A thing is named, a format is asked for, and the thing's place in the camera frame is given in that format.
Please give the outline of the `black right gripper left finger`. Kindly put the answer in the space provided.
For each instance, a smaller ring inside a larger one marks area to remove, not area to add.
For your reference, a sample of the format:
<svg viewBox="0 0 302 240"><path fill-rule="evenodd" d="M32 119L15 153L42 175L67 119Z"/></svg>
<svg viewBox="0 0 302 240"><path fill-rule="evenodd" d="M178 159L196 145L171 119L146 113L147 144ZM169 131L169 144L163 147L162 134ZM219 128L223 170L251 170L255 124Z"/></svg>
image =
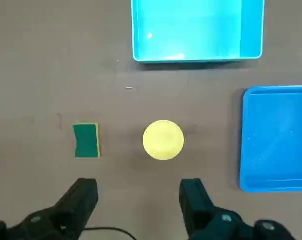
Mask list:
<svg viewBox="0 0 302 240"><path fill-rule="evenodd" d="M79 178L53 206L35 211L15 226L0 220L0 240L77 240L98 203L93 178Z"/></svg>

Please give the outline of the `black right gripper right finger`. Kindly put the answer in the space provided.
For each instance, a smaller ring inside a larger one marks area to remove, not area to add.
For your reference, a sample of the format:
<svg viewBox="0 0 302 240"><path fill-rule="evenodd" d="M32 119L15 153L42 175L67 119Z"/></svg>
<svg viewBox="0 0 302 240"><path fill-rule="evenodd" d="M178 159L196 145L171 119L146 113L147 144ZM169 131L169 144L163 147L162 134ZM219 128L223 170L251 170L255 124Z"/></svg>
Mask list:
<svg viewBox="0 0 302 240"><path fill-rule="evenodd" d="M293 240L281 223L260 219L246 224L234 211L217 207L198 178L182 179L179 204L190 240Z"/></svg>

